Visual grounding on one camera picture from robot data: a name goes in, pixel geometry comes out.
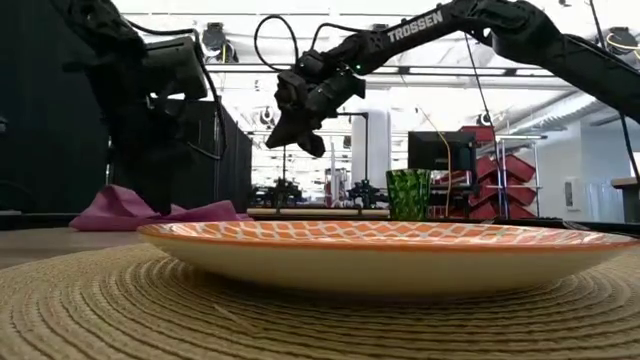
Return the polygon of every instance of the computer monitor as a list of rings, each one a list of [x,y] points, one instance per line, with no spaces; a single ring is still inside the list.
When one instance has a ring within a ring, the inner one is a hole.
[[[451,149],[451,170],[476,171],[476,135],[468,132],[443,132]],[[409,132],[410,169],[448,170],[447,146],[435,131]]]

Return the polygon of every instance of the white pillar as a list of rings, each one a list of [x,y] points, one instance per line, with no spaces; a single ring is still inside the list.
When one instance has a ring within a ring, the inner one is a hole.
[[[386,188],[386,172],[391,169],[391,112],[386,91],[368,91],[360,104],[349,112],[369,113],[368,178],[371,185]],[[365,178],[366,120],[351,118],[351,186]]]

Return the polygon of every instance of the table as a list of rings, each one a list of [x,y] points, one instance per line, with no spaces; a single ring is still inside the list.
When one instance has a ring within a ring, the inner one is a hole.
[[[640,187],[635,177],[613,179],[611,186],[622,190],[624,222],[640,223]]]
[[[69,228],[0,231],[0,269],[139,242],[134,232],[78,232]]]

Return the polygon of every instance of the ceiling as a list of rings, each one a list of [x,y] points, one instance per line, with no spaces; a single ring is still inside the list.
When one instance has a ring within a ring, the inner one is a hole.
[[[185,27],[204,29],[209,22],[224,23],[227,38],[234,46],[240,63],[236,65],[212,64],[209,70],[223,103],[239,126],[255,142],[253,180],[268,184],[282,174],[282,150],[268,150],[264,138],[269,124],[260,121],[268,107],[277,120],[279,114],[273,99],[276,75],[264,73],[253,44],[253,35],[259,21],[266,14],[284,14],[291,24],[301,50],[310,46],[316,27],[323,22],[334,22],[356,28],[370,28],[374,23],[393,25],[403,18],[424,13],[436,6],[438,0],[399,0],[394,2],[301,1],[301,0],[113,0],[128,19],[148,28],[169,30]],[[594,38],[595,25],[585,0],[566,0],[568,7],[558,0],[531,0],[549,15],[561,31]],[[629,9],[628,0],[601,0],[596,2],[603,28],[633,26],[637,11]],[[266,23],[260,34],[259,46],[271,63],[290,64],[294,61],[293,45],[286,28],[279,22]],[[329,49],[339,44],[348,34],[324,29],[317,48]],[[158,37],[145,36],[146,41]],[[494,120],[511,118],[515,114],[533,111],[540,104],[550,102],[573,89],[562,80],[550,77],[546,71],[516,64],[496,56],[490,48],[470,42],[473,57],[484,88],[486,105]],[[389,74],[394,66],[442,67],[412,69],[412,74],[400,78]],[[471,61],[462,33],[454,33],[425,44],[391,59],[388,67],[367,76],[368,101],[385,101],[391,112],[392,162],[394,167],[406,166],[406,132],[432,130],[429,118],[439,130],[457,130],[465,124],[474,124],[484,104],[474,80]],[[504,68],[524,68],[519,77],[495,76]],[[361,107],[363,101],[352,99],[345,110]],[[348,119],[329,119],[323,123],[327,148],[335,147],[336,167],[350,169],[350,149],[343,146],[344,137],[350,135]],[[330,156],[312,160],[299,149],[288,149],[287,177],[296,178],[307,189],[320,191],[315,184],[324,181],[324,171],[330,168]]]

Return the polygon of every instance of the round placemat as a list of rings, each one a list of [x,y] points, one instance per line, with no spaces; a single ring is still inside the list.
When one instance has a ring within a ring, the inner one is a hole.
[[[149,245],[85,252],[0,271],[0,358],[640,359],[639,260],[492,297],[375,303],[223,280]]]

